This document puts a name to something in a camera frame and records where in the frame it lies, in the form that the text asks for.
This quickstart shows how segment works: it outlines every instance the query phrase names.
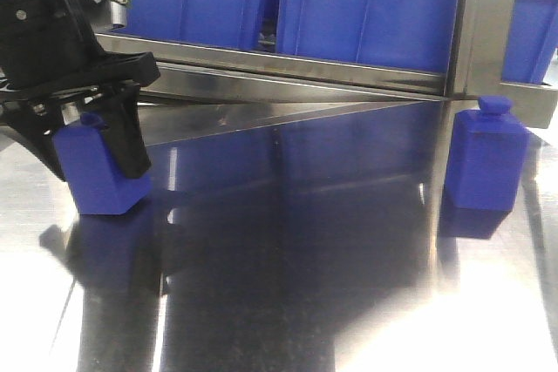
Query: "stainless steel countertop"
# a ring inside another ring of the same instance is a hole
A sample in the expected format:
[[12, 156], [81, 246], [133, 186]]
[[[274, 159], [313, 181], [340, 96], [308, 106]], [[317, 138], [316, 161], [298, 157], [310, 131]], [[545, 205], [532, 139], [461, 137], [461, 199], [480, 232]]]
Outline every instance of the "stainless steel countertop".
[[455, 210], [470, 105], [149, 107], [123, 217], [0, 136], [0, 370], [558, 370], [558, 150], [510, 214]]

